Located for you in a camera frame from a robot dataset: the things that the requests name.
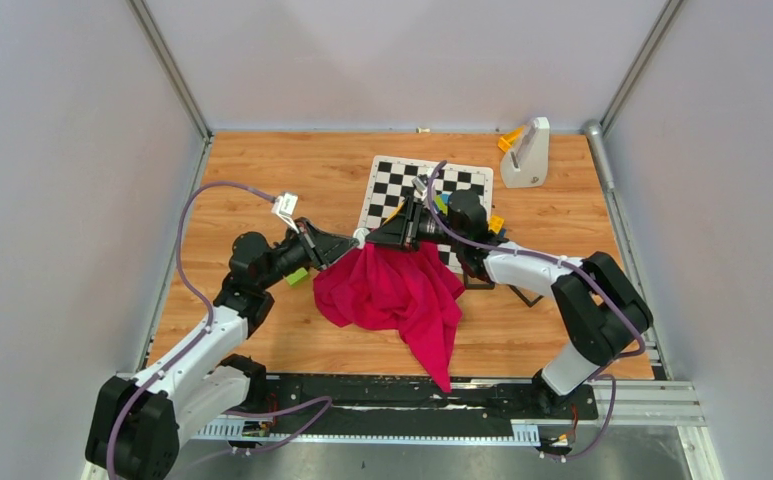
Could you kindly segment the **green round brooch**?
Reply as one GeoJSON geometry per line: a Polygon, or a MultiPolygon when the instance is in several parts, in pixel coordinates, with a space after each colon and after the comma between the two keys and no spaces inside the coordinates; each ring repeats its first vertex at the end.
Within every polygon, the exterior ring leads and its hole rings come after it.
{"type": "Polygon", "coordinates": [[[365,246],[366,238],[369,233],[370,230],[367,228],[357,228],[353,232],[353,238],[355,239],[358,248],[363,248],[365,246]]]}

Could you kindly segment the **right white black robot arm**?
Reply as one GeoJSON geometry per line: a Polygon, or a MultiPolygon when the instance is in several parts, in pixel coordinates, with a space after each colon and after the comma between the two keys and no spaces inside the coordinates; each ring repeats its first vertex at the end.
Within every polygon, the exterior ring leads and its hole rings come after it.
{"type": "Polygon", "coordinates": [[[532,378],[531,401],[546,417],[569,409],[573,393],[630,345],[642,352],[642,336],[653,325],[649,306],[611,255],[566,257],[521,247],[492,230],[471,190],[451,193],[445,209],[409,195],[365,241],[403,251],[446,245],[468,276],[553,300],[568,342],[532,378]]]}

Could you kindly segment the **black frame box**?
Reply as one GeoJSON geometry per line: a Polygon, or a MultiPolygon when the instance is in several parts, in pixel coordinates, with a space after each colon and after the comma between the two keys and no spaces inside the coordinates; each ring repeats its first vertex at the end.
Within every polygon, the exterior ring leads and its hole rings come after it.
{"type": "MultiPolygon", "coordinates": [[[[462,282],[466,290],[494,290],[497,285],[483,281],[478,280],[473,277],[470,277],[467,273],[463,272],[461,274],[462,276],[462,282]]],[[[506,288],[509,289],[510,292],[512,292],[522,303],[524,303],[528,308],[533,308],[535,305],[537,305],[539,302],[541,302],[544,299],[543,295],[539,295],[536,293],[527,292],[525,290],[520,289],[519,287],[512,286],[512,285],[506,285],[506,288]]]]}

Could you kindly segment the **magenta red garment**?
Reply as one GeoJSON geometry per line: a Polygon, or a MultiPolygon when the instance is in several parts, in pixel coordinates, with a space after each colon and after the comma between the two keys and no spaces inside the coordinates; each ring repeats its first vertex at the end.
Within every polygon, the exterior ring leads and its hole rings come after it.
{"type": "Polygon", "coordinates": [[[437,246],[417,251],[373,244],[353,249],[313,281],[314,302],[338,327],[394,330],[444,392],[463,311],[465,286],[439,258],[437,246]]]}

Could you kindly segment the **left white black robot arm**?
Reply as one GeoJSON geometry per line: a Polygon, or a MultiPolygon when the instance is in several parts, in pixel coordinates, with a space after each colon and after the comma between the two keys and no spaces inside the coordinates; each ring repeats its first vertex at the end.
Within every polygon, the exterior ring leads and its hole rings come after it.
{"type": "Polygon", "coordinates": [[[259,232],[238,236],[205,317],[158,361],[101,387],[86,460],[111,477],[163,479],[180,449],[223,412],[260,411],[269,390],[259,379],[264,368],[233,350],[267,318],[274,305],[269,288],[300,269],[332,266],[362,247],[367,233],[329,233],[300,217],[279,243],[259,232]]]}

